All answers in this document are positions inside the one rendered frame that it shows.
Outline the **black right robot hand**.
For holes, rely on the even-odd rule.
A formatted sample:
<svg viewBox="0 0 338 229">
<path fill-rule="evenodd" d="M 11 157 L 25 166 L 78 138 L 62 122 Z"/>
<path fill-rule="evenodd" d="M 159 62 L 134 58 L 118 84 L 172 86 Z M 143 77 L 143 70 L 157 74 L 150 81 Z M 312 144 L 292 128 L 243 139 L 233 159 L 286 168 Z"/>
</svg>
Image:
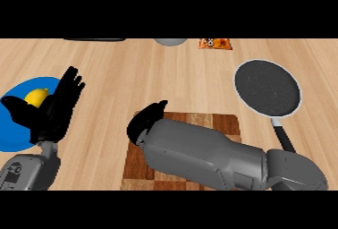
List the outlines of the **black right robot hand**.
<svg viewBox="0 0 338 229">
<path fill-rule="evenodd" d="M 166 103 L 168 101 L 162 100 L 150 104 L 131 118 L 126 126 L 126 135 L 132 144 L 137 143 L 141 132 L 149 131 L 154 122 L 163 118 Z"/>
</svg>

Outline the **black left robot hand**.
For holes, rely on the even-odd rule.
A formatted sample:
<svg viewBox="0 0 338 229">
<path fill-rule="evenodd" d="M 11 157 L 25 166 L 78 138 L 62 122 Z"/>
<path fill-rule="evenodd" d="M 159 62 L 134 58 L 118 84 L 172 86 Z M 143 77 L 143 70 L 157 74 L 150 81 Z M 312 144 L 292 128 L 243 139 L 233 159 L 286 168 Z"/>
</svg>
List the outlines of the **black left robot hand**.
<svg viewBox="0 0 338 229">
<path fill-rule="evenodd" d="M 31 144 L 45 140 L 57 143 L 63 139 L 84 86 L 78 69 L 70 66 L 60 78 L 54 93 L 45 97 L 38 107 L 14 96 L 1 98 L 11 121 L 31 130 Z"/>
</svg>

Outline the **checkered wooden cutting board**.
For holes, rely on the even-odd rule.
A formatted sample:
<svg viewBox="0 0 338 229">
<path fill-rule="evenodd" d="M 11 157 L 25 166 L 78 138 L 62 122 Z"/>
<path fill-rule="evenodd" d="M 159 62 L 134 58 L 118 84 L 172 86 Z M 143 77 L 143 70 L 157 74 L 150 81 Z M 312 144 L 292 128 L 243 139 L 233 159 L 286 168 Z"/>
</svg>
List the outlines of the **checkered wooden cutting board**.
<svg viewBox="0 0 338 229">
<path fill-rule="evenodd" d="M 233 114 L 163 113 L 163 117 L 202 125 L 219 131 L 236 142 L 242 141 L 239 121 Z M 141 150 L 129 143 L 119 189 L 122 191 L 211 191 L 202 184 L 162 174 L 144 162 Z"/>
</svg>

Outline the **dark frying pan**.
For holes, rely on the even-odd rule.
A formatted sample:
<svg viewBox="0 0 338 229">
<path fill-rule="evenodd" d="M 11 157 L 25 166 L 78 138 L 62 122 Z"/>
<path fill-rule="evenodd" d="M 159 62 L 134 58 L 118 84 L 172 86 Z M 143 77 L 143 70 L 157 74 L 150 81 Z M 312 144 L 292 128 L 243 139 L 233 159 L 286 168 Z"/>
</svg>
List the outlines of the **dark frying pan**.
<svg viewBox="0 0 338 229">
<path fill-rule="evenodd" d="M 270 119 L 281 149 L 295 152 L 281 118 L 301 107 L 302 92 L 289 71 L 268 60 L 245 61 L 233 74 L 233 87 L 245 105 Z"/>
</svg>

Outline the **yellow lemon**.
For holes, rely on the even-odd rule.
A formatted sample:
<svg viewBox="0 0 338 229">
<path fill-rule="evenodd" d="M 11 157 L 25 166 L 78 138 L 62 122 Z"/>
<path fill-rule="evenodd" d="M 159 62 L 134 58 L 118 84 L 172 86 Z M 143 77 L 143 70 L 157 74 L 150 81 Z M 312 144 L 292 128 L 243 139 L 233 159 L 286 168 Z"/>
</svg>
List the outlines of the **yellow lemon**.
<svg viewBox="0 0 338 229">
<path fill-rule="evenodd" d="M 41 105 L 44 102 L 45 97 L 48 96 L 47 89 L 33 89 L 25 96 L 23 100 L 26 103 L 35 107 Z"/>
</svg>

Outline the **flat black object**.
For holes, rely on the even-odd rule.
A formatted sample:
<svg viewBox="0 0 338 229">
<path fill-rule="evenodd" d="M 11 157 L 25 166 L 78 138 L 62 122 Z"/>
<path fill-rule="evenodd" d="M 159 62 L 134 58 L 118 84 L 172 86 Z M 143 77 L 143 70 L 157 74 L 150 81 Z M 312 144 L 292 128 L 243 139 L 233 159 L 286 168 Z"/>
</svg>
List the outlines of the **flat black object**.
<svg viewBox="0 0 338 229">
<path fill-rule="evenodd" d="M 63 38 L 67 41 L 88 41 L 88 42 L 119 42 L 125 38 Z"/>
</svg>

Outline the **grey round bowl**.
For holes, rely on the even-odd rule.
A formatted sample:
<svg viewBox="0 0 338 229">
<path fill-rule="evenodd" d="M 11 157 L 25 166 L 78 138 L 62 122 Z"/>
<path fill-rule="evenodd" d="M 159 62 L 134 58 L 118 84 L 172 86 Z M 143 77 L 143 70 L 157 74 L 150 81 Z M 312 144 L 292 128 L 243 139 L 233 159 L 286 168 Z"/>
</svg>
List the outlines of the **grey round bowl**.
<svg viewBox="0 0 338 229">
<path fill-rule="evenodd" d="M 156 38 L 154 42 L 165 47 L 175 47 L 183 44 L 185 38 Z"/>
</svg>

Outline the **orange snack bag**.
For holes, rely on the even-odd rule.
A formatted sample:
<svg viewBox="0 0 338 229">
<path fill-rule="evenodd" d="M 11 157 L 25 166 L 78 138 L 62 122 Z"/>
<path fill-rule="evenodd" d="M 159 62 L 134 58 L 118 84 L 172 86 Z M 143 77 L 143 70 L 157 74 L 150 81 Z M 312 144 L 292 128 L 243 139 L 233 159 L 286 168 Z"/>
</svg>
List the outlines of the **orange snack bag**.
<svg viewBox="0 0 338 229">
<path fill-rule="evenodd" d="M 231 42 L 227 38 L 200 38 L 197 48 L 231 50 Z"/>
</svg>

